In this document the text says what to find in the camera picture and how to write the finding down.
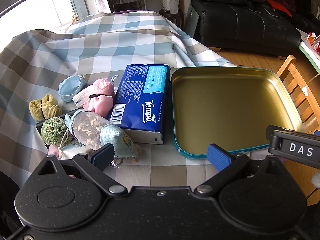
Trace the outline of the light blue printed pouch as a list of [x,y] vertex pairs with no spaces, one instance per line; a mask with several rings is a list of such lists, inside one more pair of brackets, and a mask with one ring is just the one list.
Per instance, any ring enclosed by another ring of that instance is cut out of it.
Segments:
[[114,147],[114,156],[123,159],[137,159],[140,149],[133,143],[131,138],[117,125],[108,124],[100,130],[100,142],[104,146],[111,144]]

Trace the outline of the mesh potpourri sachet bag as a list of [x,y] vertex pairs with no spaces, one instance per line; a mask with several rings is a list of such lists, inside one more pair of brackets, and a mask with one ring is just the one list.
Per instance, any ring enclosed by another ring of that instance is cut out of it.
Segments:
[[92,111],[78,109],[73,114],[65,115],[65,124],[78,142],[92,150],[98,150],[102,146],[101,129],[110,122]]

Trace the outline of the green scrubber ball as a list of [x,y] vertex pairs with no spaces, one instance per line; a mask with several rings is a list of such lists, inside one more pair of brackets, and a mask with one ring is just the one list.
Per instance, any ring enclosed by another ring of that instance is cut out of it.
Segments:
[[45,144],[60,146],[66,131],[65,120],[60,117],[52,117],[43,122],[40,136]]

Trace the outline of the light blue face mask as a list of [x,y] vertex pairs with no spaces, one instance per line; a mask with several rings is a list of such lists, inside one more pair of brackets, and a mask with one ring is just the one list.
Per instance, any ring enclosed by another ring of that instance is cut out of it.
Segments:
[[69,76],[63,80],[58,87],[59,97],[63,102],[69,103],[86,85],[84,75]]

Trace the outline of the pink small cloth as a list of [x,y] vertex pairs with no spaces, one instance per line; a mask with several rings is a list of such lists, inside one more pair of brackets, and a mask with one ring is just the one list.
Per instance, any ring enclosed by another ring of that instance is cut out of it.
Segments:
[[61,159],[59,148],[55,145],[49,145],[48,155],[55,155],[57,159]]

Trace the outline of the gold metal tin tray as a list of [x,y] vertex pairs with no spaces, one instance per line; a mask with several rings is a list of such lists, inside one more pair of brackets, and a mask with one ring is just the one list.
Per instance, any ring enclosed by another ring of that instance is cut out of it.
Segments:
[[190,159],[210,144],[237,154],[267,148],[270,125],[302,131],[297,108],[274,72],[245,67],[185,67],[171,77],[174,143]]

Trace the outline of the wooden chair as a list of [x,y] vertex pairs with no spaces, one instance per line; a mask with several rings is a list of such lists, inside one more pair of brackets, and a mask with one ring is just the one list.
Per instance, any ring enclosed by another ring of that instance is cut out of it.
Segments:
[[313,134],[319,131],[319,102],[296,66],[296,58],[289,55],[277,71],[278,77],[284,83],[303,124],[303,131]]

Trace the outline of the blue Tempo tissue pack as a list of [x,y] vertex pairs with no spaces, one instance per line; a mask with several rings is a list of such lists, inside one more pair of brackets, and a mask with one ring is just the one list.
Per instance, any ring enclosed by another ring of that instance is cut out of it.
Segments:
[[162,145],[169,76],[166,64],[127,65],[107,119],[133,142]]

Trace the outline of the green edged desk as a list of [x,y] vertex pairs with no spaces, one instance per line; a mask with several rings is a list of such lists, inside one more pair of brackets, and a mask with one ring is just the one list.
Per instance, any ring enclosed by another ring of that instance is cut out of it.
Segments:
[[308,34],[299,29],[297,30],[301,34],[300,44],[298,48],[307,57],[307,59],[313,65],[317,73],[319,73],[319,68],[320,68],[319,53],[315,51],[312,45],[306,40]]

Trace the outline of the plaid checkered cloth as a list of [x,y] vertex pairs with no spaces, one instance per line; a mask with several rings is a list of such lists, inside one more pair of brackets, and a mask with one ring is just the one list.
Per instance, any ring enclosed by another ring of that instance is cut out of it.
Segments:
[[153,11],[95,14],[65,33],[31,30],[14,37],[1,52],[1,171],[22,186],[46,156],[47,148],[29,112],[29,102],[69,76],[87,83],[122,76],[129,64],[183,67],[230,66]]

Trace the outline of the black leather sofa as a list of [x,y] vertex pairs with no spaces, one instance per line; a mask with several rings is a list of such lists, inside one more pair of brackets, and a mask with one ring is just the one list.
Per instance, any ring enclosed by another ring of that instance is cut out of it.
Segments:
[[292,17],[266,0],[191,0],[199,19],[194,37],[207,47],[288,52],[298,48],[301,30],[319,34],[311,0],[274,0]]

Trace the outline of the red cushion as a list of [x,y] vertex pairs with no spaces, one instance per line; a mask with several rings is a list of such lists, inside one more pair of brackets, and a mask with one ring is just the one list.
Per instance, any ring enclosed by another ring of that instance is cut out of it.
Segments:
[[266,2],[273,8],[273,10],[279,10],[287,14],[289,17],[292,17],[291,12],[289,12],[289,10],[286,9],[281,3],[276,2],[274,0],[266,0]]

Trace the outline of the dark plant stool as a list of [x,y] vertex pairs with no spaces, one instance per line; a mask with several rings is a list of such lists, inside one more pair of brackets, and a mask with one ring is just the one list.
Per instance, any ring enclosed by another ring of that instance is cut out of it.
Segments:
[[167,18],[168,20],[170,20],[175,25],[177,25],[180,29],[183,29],[183,27],[184,27],[184,14],[181,9],[178,9],[178,13],[176,13],[176,14],[171,14],[170,11],[165,11],[163,9],[161,9],[158,13],[160,15],[162,15],[163,17]]

